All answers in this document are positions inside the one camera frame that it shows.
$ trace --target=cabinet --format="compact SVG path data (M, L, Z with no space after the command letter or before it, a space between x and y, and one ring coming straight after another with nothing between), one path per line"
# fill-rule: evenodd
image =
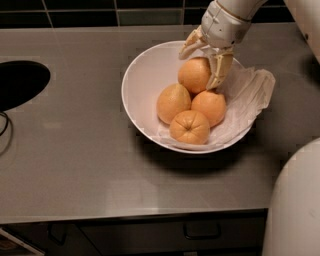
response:
M257 256L266 210L8 225L46 255Z
M100 255L77 226L72 223L14 224L4 228L24 242L41 249L46 256Z
M224 250L261 251L265 211L194 214L152 220L82 223L101 255Z

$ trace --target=tile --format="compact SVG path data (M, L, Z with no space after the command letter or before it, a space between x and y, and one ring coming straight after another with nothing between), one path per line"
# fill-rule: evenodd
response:
M294 19L286 7L260 8L252 19L252 23L294 22Z
M182 8L182 0L117 0L117 8Z
M46 13L0 13L0 28L48 28Z
M268 0L264 6L270 6L270 5L280 5L280 6L285 6L285 3L283 0Z
M0 11L44 10L41 0L3 0L0 1Z
M204 13L206 12L206 8L199 9L186 9L184 12L184 25L200 25L201 19Z
M53 27L117 26L116 13L104 12L50 12Z
M186 0L186 7L208 7L211 0Z
M180 25L180 10L119 11L121 26Z
M113 0L45 0L48 10L114 9Z

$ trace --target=black tile wall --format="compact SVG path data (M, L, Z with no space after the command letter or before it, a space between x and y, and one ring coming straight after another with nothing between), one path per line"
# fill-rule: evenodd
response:
M0 28L198 25L210 2L211 0L0 0ZM253 23L292 21L283 0L269 0L252 20Z
M117 26L115 11L49 13L53 27Z
M48 28L46 13L0 13L0 28Z
M183 0L117 0L117 7L119 9L128 8L168 8L178 7L182 8Z
M114 9L113 0L45 0L48 10Z
M286 7L260 8L253 17L253 23L293 22L294 19Z
M206 10L206 8L186 9L184 12L184 24L200 25L202 16Z
M0 11L44 10L41 0L0 0Z
M208 7L210 0L185 0L186 7Z

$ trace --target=grey surface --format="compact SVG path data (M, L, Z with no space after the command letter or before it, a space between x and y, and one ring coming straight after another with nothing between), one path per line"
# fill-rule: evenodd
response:
M139 134L121 79L142 51L193 28L0 31L0 61L35 60L52 79L7 111L0 137L0 224L267 208L283 164L320 136L319 64L294 23L255 24L236 48L277 79L268 109L237 144L191 156Z

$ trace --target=citrus fruit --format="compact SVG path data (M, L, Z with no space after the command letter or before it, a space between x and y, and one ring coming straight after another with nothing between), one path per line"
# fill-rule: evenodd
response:
M213 127L223 120L227 106L223 94L205 90L194 97L191 109L204 114L209 120L210 127Z
M170 124L170 136L188 144L205 144L210 135L208 119L199 111L186 110L177 114Z
M178 82L194 94L206 89L210 77L210 64L205 57L194 57L186 61L178 71Z
M180 112L189 110L191 97L188 90L179 83L167 86L159 95L157 100L158 117L166 124Z

